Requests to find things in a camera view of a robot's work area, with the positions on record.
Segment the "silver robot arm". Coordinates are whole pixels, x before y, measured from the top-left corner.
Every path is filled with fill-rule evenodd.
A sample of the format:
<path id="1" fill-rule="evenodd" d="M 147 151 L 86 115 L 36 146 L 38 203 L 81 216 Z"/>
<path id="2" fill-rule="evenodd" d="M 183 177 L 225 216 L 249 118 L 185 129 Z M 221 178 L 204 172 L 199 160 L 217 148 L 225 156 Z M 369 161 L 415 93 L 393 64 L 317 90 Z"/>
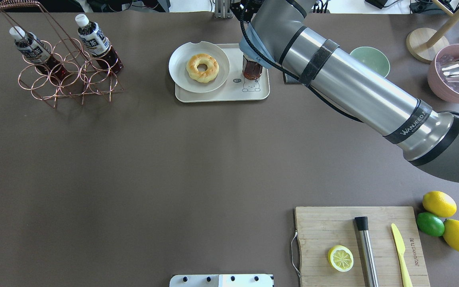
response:
<path id="1" fill-rule="evenodd" d="M 403 150 L 413 166 L 459 182 L 459 116 L 436 112 L 304 26 L 313 0 L 266 0 L 249 27 L 259 59 L 312 89 Z"/>

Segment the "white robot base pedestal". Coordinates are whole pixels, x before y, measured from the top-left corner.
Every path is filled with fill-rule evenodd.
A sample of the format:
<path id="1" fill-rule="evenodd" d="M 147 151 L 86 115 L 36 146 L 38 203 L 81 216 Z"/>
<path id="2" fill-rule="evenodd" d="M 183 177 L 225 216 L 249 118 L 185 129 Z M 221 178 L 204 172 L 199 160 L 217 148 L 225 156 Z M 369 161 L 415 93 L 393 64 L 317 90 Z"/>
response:
<path id="1" fill-rule="evenodd" d="M 197 274 L 175 275 L 170 287 L 273 287 L 275 280 L 271 274 Z"/>

